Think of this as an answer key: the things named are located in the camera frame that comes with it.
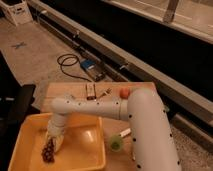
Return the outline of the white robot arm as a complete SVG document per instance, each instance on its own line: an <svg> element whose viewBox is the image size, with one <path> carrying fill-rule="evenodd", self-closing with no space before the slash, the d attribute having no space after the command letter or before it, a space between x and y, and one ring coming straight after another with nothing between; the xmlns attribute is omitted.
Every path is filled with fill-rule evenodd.
<svg viewBox="0 0 213 171"><path fill-rule="evenodd" d="M52 100L47 137L56 138L55 151L63 142L68 116L98 115L130 123L137 171L182 171L164 104L154 90L136 88L128 99L83 101L58 97Z"/></svg>

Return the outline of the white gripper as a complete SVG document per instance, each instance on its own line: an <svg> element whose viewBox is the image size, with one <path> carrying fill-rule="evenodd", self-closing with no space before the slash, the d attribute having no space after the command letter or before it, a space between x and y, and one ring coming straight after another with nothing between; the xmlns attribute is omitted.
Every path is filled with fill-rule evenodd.
<svg viewBox="0 0 213 171"><path fill-rule="evenodd" d="M48 121L47 131L45 134L45 143L48 143L50 140L52 140L55 153L57 153L62 146L64 132L64 126L56 126L51 120Z"/></svg>

